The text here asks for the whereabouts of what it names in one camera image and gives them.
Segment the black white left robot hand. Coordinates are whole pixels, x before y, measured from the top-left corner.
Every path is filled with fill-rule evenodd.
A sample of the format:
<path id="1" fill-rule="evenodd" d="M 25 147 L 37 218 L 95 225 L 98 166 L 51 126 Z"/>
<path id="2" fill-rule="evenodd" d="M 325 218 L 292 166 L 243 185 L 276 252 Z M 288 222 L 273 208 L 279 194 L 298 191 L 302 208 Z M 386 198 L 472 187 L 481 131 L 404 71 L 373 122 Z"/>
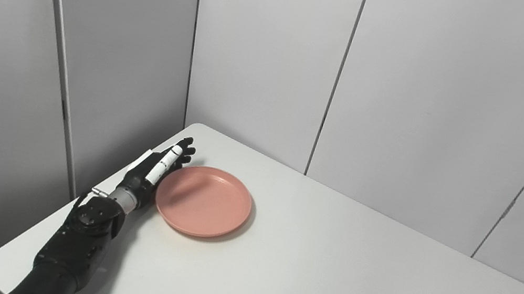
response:
<path id="1" fill-rule="evenodd" d="M 129 166 L 124 178 L 111 193 L 112 199 L 128 214 L 151 203 L 162 179 L 191 162 L 196 150 L 193 140 L 186 137 L 166 150 L 146 152 L 140 161 Z"/>

